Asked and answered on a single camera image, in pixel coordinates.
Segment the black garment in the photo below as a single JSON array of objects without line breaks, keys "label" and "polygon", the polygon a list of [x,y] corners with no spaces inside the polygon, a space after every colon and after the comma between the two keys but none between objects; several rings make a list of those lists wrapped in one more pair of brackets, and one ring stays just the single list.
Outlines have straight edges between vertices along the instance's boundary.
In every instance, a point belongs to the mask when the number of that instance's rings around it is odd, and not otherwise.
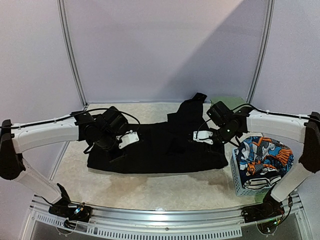
[{"label": "black garment", "polygon": [[94,147],[87,167],[119,174],[182,174],[226,167],[223,144],[193,140],[195,131],[209,128],[203,119],[206,98],[205,94],[196,93],[181,103],[177,112],[169,113],[167,121],[142,124],[138,129],[140,140],[120,153]]}]

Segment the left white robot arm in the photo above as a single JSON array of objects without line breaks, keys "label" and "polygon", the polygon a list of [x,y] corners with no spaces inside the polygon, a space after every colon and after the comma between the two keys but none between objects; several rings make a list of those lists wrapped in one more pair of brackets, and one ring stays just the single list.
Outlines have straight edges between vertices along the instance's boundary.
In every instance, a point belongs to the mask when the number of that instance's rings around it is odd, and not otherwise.
[{"label": "left white robot arm", "polygon": [[4,120],[0,127],[0,177],[21,183],[54,205],[63,217],[70,217],[75,210],[66,190],[35,170],[23,152],[60,142],[85,141],[88,145],[85,154],[97,147],[115,160],[125,147],[140,140],[137,130],[128,129],[125,116],[125,112],[107,108],[97,115],[91,115],[88,110],[75,111],[59,118],[24,124]]}]

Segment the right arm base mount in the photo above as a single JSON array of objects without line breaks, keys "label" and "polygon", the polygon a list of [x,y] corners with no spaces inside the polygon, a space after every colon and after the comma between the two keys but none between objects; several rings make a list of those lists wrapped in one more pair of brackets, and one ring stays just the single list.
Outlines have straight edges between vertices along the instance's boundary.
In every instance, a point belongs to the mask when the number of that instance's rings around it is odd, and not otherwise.
[{"label": "right arm base mount", "polygon": [[275,217],[283,217],[285,209],[282,202],[268,200],[256,205],[250,205],[241,209],[241,216],[245,223],[258,222],[262,220],[272,220]]}]

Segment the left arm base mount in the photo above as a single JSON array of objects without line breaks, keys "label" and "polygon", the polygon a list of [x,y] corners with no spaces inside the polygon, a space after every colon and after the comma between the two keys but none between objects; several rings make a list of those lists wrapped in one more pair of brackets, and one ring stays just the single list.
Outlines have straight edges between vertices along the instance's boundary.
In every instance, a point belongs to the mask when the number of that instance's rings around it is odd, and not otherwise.
[{"label": "left arm base mount", "polygon": [[49,207],[48,212],[52,215],[68,219],[69,221],[79,221],[88,223],[93,212],[93,208],[84,203],[71,203],[60,199]]}]

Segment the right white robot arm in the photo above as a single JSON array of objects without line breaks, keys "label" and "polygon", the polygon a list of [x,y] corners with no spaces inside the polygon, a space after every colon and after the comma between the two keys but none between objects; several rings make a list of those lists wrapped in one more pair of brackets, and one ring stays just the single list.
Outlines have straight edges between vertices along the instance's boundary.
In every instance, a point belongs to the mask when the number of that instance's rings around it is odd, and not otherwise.
[{"label": "right white robot arm", "polygon": [[247,133],[280,137],[300,143],[302,153],[289,172],[264,198],[258,213],[269,218],[278,210],[278,203],[301,185],[309,176],[320,171],[320,115],[289,114],[262,110],[249,103],[229,109],[222,101],[213,104],[207,111],[210,121],[217,129],[193,132],[195,142],[209,145],[225,144]]}]

